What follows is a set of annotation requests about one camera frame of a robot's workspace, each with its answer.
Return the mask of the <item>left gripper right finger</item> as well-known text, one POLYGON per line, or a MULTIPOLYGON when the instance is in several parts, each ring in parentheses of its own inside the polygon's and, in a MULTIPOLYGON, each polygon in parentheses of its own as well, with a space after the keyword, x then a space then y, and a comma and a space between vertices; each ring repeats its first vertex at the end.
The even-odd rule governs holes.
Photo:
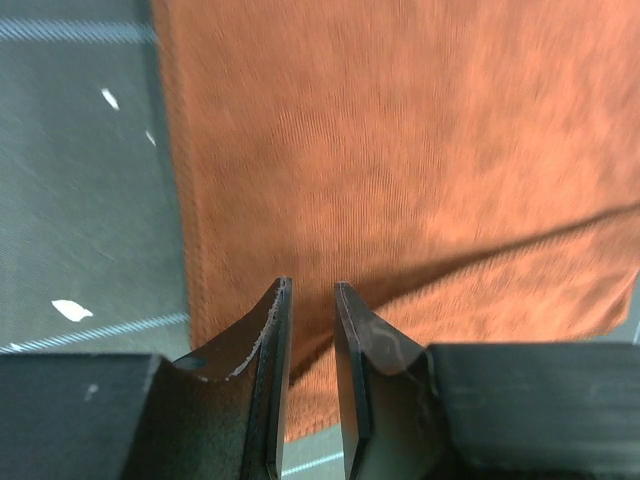
POLYGON ((639 349, 421 345, 335 287, 349 479, 635 479, 639 349))

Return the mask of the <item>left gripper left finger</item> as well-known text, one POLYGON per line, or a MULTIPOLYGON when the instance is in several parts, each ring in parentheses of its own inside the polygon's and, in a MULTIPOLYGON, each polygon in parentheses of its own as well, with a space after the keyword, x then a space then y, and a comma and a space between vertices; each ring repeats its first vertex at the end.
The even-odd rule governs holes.
POLYGON ((276 479, 282 464, 292 282, 177 359, 5 354, 5 479, 276 479))

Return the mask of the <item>brown towel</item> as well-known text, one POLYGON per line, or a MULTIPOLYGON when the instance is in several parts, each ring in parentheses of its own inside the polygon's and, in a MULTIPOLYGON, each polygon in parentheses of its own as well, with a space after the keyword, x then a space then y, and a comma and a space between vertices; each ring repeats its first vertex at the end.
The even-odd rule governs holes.
POLYGON ((422 342, 599 336, 639 275, 635 1, 156 1, 202 345, 293 280, 286 439, 339 420, 333 286, 422 342))

